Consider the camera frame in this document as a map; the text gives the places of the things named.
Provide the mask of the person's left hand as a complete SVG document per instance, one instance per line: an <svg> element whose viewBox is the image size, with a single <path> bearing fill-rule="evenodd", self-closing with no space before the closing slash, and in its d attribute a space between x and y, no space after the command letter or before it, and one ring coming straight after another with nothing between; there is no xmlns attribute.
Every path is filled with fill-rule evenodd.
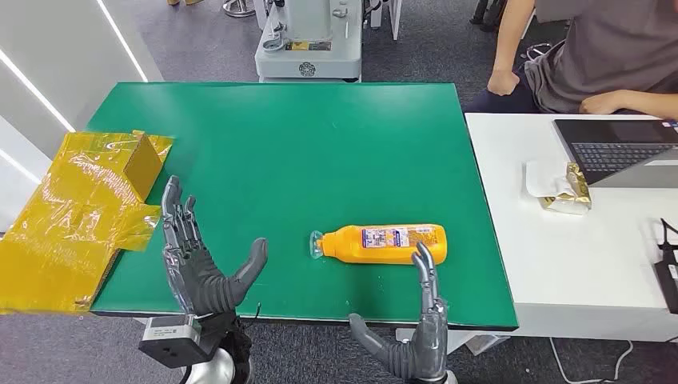
<svg viewBox="0 0 678 384"><path fill-rule="evenodd" d="M624 107L624 91L615 90L584 99L579 106L580 114L613 114Z"/></svg>

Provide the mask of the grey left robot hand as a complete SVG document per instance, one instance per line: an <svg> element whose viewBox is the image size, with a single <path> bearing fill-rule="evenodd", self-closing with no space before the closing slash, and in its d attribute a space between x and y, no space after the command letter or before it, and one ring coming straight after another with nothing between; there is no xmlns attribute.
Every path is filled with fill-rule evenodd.
<svg viewBox="0 0 678 384"><path fill-rule="evenodd" d="M231 276L217 267L203 242L190 195L181 201L180 178L169 177L162 195L162 250L173 295L187 314L203 316L234 312L244 301L268 261L268 240L253 241L249 257Z"/></svg>

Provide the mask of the person's right hand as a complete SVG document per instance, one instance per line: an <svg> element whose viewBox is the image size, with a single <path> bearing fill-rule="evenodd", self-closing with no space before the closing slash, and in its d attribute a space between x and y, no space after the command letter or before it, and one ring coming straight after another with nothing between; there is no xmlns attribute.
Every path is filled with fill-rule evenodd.
<svg viewBox="0 0 678 384"><path fill-rule="evenodd" d="M511 70L493 70L487 84L487 90L498 96L508 96L519 83L519 76Z"/></svg>

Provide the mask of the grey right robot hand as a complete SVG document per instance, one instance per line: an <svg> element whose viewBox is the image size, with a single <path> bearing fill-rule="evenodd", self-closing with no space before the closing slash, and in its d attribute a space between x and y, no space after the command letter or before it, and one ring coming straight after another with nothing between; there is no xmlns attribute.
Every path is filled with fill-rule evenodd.
<svg viewBox="0 0 678 384"><path fill-rule="evenodd" d="M445 383L448 305L439 295L437 269L429 248L419 242L412 253L421 286L420 320L409 342L388 342L367 327L359 314L349 315L354 338L397 378L417 383Z"/></svg>

